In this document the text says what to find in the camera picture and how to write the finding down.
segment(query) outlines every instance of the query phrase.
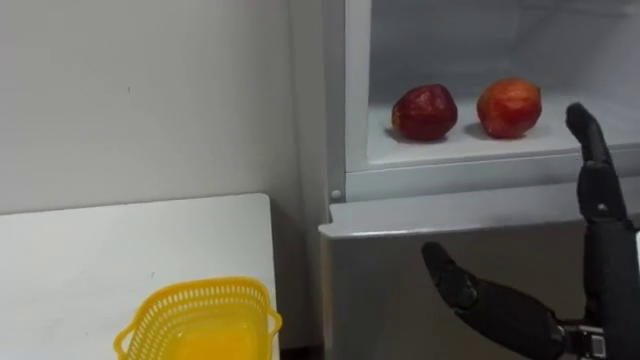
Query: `yellow basket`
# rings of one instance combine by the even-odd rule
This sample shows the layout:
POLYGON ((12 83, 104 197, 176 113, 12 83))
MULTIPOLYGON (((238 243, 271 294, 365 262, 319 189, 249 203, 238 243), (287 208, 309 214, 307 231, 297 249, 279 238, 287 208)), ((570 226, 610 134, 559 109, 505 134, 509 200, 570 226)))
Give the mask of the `yellow basket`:
POLYGON ((113 347, 119 360, 270 360, 281 327, 282 318, 259 281, 200 280, 151 295, 113 347), (130 333, 125 351, 122 342, 130 333))

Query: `red apple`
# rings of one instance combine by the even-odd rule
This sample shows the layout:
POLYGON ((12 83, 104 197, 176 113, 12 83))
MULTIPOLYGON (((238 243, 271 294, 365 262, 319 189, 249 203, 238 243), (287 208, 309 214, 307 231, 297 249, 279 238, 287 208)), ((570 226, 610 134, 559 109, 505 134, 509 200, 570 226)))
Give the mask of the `red apple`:
POLYGON ((446 87, 423 85, 409 90, 393 107, 391 123, 403 137, 417 141, 443 138, 458 121, 458 107, 446 87))
POLYGON ((477 109, 489 136, 517 139, 533 128, 542 114, 540 88, 519 78, 502 79, 482 93, 477 109))

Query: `white table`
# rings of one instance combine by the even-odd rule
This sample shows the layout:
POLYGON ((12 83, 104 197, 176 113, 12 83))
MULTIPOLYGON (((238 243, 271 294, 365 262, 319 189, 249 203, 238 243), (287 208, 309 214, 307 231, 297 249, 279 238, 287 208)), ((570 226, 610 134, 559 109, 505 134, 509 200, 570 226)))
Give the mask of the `white table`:
POLYGON ((181 281, 255 277, 275 306, 262 194, 0 216, 0 243, 1 359, 115 359, 136 308, 181 281))

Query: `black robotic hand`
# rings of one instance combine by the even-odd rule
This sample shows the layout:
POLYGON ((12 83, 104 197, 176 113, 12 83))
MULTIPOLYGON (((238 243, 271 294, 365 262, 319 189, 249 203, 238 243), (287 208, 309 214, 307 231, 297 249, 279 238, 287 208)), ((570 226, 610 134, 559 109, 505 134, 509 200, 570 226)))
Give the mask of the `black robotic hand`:
POLYGON ((585 316, 560 321, 538 300, 475 277, 437 243, 422 248, 443 300, 467 325, 534 360, 640 359, 640 267, 637 232, 596 119, 581 105, 567 109, 567 127, 582 146, 578 202, 586 222, 585 316))

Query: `white refrigerator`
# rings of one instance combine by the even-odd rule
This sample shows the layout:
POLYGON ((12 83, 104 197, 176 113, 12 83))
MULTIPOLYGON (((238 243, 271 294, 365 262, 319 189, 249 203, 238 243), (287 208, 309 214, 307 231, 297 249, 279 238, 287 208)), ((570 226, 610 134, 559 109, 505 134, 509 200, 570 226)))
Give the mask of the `white refrigerator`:
POLYGON ((582 160, 565 110, 581 102, 600 121, 639 214, 640 2, 323 0, 292 4, 292 15, 308 247, 328 359, 520 358, 449 311, 422 264, 426 241, 559 316, 580 317, 582 160), (318 63, 321 74, 311 74, 318 63), (537 124, 515 140, 488 136, 476 109, 506 77, 541 89, 537 124), (455 100, 456 125, 436 142, 397 136, 395 102, 436 83, 455 100))

